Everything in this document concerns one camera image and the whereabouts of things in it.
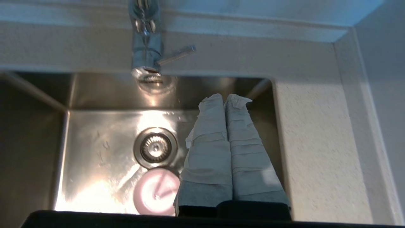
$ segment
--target stainless steel sink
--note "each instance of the stainless steel sink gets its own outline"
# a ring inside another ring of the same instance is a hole
[[[132,198],[137,180],[155,166],[181,172],[198,104],[214,93],[254,100],[247,108],[283,184],[269,80],[163,79],[138,83],[130,74],[101,73],[2,77],[1,222],[18,226],[39,209],[137,214]],[[164,129],[170,154],[163,161],[145,162],[139,154],[149,150],[142,144],[147,129]]]

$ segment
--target white countertop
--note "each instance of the white countertop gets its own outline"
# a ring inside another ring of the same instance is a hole
[[[0,22],[0,68],[129,72],[131,31]],[[185,33],[166,50],[198,53],[163,73],[274,83],[286,191],[297,221],[373,223],[333,44]]]

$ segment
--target faucet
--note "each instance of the faucet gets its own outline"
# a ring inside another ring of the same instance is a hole
[[[162,82],[162,65],[195,52],[187,46],[163,57],[162,28],[159,0],[129,0],[132,24],[132,70],[139,82]]]

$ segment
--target sink drain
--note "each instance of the sink drain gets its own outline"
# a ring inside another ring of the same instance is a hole
[[[164,128],[148,128],[135,140],[134,155],[145,168],[169,165],[177,152],[177,142],[173,134]]]

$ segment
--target faucet handle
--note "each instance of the faucet handle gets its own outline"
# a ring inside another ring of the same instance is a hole
[[[169,62],[178,60],[179,58],[188,56],[189,54],[192,54],[195,51],[196,51],[196,46],[194,46],[194,45],[183,47],[181,49],[178,49],[177,52],[155,61],[155,63],[159,66],[162,66]]]

